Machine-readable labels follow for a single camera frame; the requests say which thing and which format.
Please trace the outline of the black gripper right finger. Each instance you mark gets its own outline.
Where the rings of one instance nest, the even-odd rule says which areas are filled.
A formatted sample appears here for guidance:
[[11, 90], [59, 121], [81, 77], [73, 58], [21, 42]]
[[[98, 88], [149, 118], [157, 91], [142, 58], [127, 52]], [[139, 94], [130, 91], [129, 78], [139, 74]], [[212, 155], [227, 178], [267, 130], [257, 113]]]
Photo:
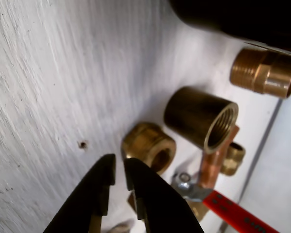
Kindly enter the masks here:
[[136, 158], [124, 160], [128, 190], [147, 233], [202, 233], [187, 202], [160, 175]]

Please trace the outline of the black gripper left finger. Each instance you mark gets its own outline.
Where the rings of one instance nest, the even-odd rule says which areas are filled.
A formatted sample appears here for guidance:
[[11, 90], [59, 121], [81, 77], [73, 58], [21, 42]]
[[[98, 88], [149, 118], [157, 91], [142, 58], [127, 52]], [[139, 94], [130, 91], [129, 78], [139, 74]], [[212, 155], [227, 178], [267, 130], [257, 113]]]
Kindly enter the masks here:
[[114, 154], [102, 156], [82, 178], [45, 228], [46, 233], [99, 233], [115, 184]]

